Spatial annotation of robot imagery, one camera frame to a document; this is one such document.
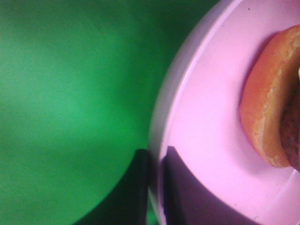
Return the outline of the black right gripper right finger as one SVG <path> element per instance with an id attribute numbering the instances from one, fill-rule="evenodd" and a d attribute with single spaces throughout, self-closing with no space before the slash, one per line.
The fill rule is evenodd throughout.
<path id="1" fill-rule="evenodd" d="M 168 225 L 256 225 L 213 195 L 190 172 L 174 147 L 163 160 L 163 209 Z"/>

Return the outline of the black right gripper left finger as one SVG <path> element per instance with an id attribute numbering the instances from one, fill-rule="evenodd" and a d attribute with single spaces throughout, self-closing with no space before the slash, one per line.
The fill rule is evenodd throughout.
<path id="1" fill-rule="evenodd" d="M 113 190 L 76 225 L 144 225 L 148 205 L 150 157 L 135 151 L 132 161 Z"/>

